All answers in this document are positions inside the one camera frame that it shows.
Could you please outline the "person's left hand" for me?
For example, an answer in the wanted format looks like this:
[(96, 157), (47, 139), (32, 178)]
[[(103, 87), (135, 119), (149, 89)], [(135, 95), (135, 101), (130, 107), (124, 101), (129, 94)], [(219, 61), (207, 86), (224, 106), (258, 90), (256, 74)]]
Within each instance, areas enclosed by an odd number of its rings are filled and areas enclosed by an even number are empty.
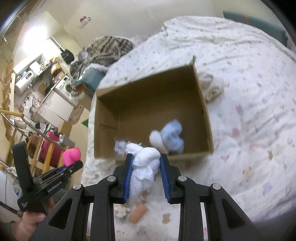
[(11, 224), (11, 231), (16, 240), (29, 240), (30, 236), (37, 229), (38, 224), (46, 218), (44, 213), (26, 211), (23, 213), (20, 222)]

